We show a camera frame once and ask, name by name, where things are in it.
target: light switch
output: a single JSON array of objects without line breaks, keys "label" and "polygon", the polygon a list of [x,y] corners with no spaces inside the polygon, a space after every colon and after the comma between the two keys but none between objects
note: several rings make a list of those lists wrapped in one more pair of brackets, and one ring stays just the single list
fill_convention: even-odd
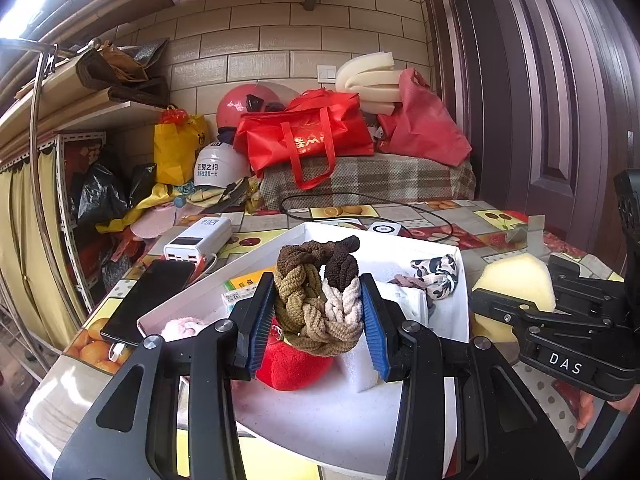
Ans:
[{"label": "light switch", "polygon": [[318,82],[335,83],[335,74],[338,69],[335,65],[318,65]]}]

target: brown wooden door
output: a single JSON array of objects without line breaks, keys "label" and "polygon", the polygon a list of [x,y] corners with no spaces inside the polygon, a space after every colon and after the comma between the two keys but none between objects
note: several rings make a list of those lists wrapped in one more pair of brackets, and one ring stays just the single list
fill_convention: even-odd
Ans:
[{"label": "brown wooden door", "polygon": [[[613,2],[430,2],[436,87],[474,149],[479,197],[545,214],[584,250],[607,240],[618,251],[612,176],[638,160],[640,57]],[[446,56],[450,45],[458,67]],[[462,90],[453,92],[456,84]]]},{"label": "brown wooden door", "polygon": [[506,206],[546,214],[585,247],[602,210],[607,163],[602,81],[586,17],[578,0],[494,4],[512,99]]}]

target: human hand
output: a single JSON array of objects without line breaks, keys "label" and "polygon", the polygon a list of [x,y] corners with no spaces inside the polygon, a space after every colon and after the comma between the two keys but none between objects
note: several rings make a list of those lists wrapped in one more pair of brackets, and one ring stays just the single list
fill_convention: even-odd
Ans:
[{"label": "human hand", "polygon": [[[640,384],[636,384],[624,399],[612,400],[609,401],[609,403],[619,412],[631,413],[631,410],[638,400],[638,395],[640,395]],[[578,409],[578,422],[576,423],[576,428],[578,428],[578,430],[585,428],[593,418],[593,413],[593,396],[585,392],[580,392],[580,408]]]}]

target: red plush toy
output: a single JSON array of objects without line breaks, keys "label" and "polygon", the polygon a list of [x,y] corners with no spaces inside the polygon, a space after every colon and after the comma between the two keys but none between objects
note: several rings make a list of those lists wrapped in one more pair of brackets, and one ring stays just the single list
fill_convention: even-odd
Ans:
[{"label": "red plush toy", "polygon": [[331,367],[333,360],[332,357],[304,353],[282,341],[282,330],[274,318],[262,368],[255,376],[275,390],[290,392],[317,381]]}]

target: red tote bag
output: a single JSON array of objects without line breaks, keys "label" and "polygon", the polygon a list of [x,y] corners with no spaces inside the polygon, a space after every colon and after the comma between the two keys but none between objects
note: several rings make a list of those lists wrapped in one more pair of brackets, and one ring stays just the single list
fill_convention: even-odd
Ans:
[{"label": "red tote bag", "polygon": [[378,144],[380,151],[462,164],[471,146],[440,98],[413,68],[402,71],[399,85],[402,105],[391,116],[379,116],[387,135]]},{"label": "red tote bag", "polygon": [[[329,178],[336,156],[373,155],[358,95],[325,88],[305,92],[283,112],[243,115],[234,148],[248,156],[258,176],[268,166],[290,161],[296,185],[303,190]],[[303,156],[326,156],[327,172],[305,181]]]}]

